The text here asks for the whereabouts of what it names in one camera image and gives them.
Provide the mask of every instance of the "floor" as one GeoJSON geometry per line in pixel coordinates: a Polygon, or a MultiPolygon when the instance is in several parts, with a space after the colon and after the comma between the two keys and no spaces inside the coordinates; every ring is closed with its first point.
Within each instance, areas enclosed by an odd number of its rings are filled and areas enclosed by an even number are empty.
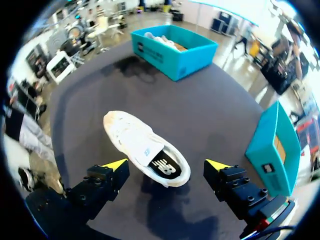
{"type": "MultiPolygon", "coordinates": [[[[129,41],[131,39],[130,32],[134,30],[171,23],[170,17],[167,15],[151,12],[146,12],[143,15],[130,15],[126,18],[126,21],[128,27],[122,30],[124,34],[117,34],[113,39],[110,38],[108,33],[102,36],[102,45],[104,47],[111,48],[129,41]]],[[[199,34],[217,42],[219,47],[216,51],[213,62],[219,67],[223,67],[223,69],[230,74],[245,90],[250,88],[260,71],[254,64],[252,64],[250,57],[243,56],[244,49],[242,46],[239,46],[238,49],[232,54],[229,54],[232,50],[233,38],[220,35],[203,27],[197,28],[194,24],[188,22],[172,22],[172,24],[189,29],[191,31],[197,31],[199,34]]],[[[96,49],[84,56],[85,61],[90,61],[92,58],[97,56],[98,52],[99,50],[96,49]]],[[[50,95],[55,87],[56,84],[52,82],[44,88],[42,96],[47,103],[50,102],[50,95]]],[[[287,114],[289,114],[292,110],[296,112],[302,111],[299,101],[297,100],[293,91],[290,89],[280,97],[280,102],[287,114]]],[[[41,116],[40,124],[45,133],[50,136],[49,116],[50,108],[48,108],[47,111],[41,116]]],[[[30,165],[34,172],[45,173],[45,181],[48,186],[52,187],[57,192],[61,192],[61,188],[57,184],[57,180],[60,178],[59,171],[51,162],[39,159],[36,154],[32,153],[30,157],[30,165]]]]}

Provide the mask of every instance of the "blue container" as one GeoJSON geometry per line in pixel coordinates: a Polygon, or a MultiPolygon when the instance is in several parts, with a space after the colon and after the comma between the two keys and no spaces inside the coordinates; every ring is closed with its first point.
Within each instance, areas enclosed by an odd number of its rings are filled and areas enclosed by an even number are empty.
{"type": "Polygon", "coordinates": [[[301,147],[285,110],[277,101],[260,118],[245,155],[261,177],[271,196],[290,196],[295,187],[301,147]],[[281,142],[285,159],[280,156],[275,138],[281,142]]]}
{"type": "Polygon", "coordinates": [[[193,31],[175,25],[154,26],[131,33],[135,54],[155,66],[171,80],[178,81],[212,63],[218,44],[193,31]],[[145,37],[150,32],[155,37],[164,35],[184,48],[178,51],[156,40],[145,37]]]}

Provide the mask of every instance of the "table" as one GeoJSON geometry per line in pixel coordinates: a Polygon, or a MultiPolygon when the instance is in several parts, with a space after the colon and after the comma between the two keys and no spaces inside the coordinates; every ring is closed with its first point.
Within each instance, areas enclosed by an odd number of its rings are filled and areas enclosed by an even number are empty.
{"type": "Polygon", "coordinates": [[[52,93],[52,142],[62,181],[73,187],[92,165],[126,157],[103,127],[108,111],[125,111],[181,151],[191,178],[182,187],[164,188],[130,162],[130,177],[118,197],[88,225],[123,240],[238,239],[246,223],[217,200],[203,177],[204,161],[245,167],[261,186],[244,153],[262,108],[215,64],[173,82],[139,58],[123,60],[130,56],[130,41],[113,47],[52,93]]]}

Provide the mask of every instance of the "bolt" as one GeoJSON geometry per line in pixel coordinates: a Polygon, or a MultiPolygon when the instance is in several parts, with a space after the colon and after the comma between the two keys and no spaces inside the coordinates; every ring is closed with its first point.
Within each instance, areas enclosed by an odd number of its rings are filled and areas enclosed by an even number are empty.
{"type": "Polygon", "coordinates": [[[260,192],[261,194],[265,195],[267,194],[268,190],[266,188],[261,188],[260,192]]]}
{"type": "Polygon", "coordinates": [[[249,202],[252,202],[253,200],[255,200],[255,198],[253,196],[248,196],[247,199],[249,202]]]}
{"type": "Polygon", "coordinates": [[[101,181],[100,181],[99,178],[97,178],[97,179],[94,181],[94,183],[99,186],[99,185],[101,184],[101,181]]]}
{"type": "Polygon", "coordinates": [[[44,208],[44,206],[40,204],[40,205],[38,206],[38,211],[41,211],[43,208],[44,208]]]}

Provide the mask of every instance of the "white sneaker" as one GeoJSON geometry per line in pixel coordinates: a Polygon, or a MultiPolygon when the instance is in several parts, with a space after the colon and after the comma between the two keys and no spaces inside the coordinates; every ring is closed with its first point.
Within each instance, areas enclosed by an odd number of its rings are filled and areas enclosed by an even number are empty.
{"type": "Polygon", "coordinates": [[[109,111],[103,126],[113,145],[151,179],[167,187],[180,187],[190,178],[190,166],[169,142],[124,111],[109,111]]]}

